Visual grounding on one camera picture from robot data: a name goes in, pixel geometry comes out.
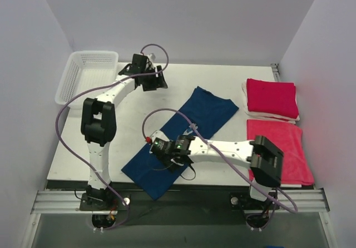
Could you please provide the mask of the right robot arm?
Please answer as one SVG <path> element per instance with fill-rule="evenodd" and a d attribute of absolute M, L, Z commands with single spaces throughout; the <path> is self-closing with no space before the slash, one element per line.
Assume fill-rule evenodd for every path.
<path fill-rule="evenodd" d="M 157 156 L 176 167 L 192 163 L 227 163 L 250 170 L 253 179 L 246 194 L 249 206 L 259 208 L 271 189 L 280 187 L 284 153 L 265 136 L 242 142 L 213 141 L 197 136 L 179 136 L 176 140 L 155 140 L 161 150 Z"/>

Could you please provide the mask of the blue t-shirt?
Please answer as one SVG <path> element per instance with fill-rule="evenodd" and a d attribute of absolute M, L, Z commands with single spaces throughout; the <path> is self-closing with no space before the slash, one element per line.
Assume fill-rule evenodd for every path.
<path fill-rule="evenodd" d="M 191 97 L 179 109 L 186 115 L 203 138 L 210 140 L 224 124 L 239 110 L 232 100 L 226 100 L 211 92 L 196 87 Z M 174 114 L 161 131 L 170 139 L 179 135 L 195 135 L 192 126 L 180 115 Z M 150 145 L 146 144 L 122 168 L 137 186 L 142 188 L 153 200 L 159 199 L 172 186 L 187 166 L 171 172 L 154 156 L 149 154 Z"/>

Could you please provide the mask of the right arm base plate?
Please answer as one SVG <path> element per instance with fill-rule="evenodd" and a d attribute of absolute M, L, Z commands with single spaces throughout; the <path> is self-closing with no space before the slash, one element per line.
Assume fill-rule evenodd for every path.
<path fill-rule="evenodd" d="M 232 210 L 262 212 L 272 205 L 272 201 L 269 199 L 265 201 L 252 199 L 248 192 L 232 192 L 229 199 Z"/>

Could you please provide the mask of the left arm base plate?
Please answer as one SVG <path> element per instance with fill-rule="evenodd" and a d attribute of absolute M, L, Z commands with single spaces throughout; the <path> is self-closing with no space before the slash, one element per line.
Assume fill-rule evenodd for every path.
<path fill-rule="evenodd" d="M 84 193 L 81 196 L 80 211 L 125 211 L 127 207 L 119 198 L 110 195 L 105 200 L 95 199 Z"/>

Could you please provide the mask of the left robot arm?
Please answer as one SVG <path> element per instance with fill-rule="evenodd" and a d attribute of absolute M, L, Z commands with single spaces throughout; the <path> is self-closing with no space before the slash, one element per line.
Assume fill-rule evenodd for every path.
<path fill-rule="evenodd" d="M 142 86 L 144 91 L 167 88 L 162 67 L 143 70 L 131 65 L 128 70 L 119 73 L 111 87 L 83 102 L 81 133 L 87 142 L 91 165 L 86 194 L 100 210 L 108 209 L 114 196 L 108 188 L 111 183 L 108 152 L 117 131 L 115 109 L 138 86 Z"/>

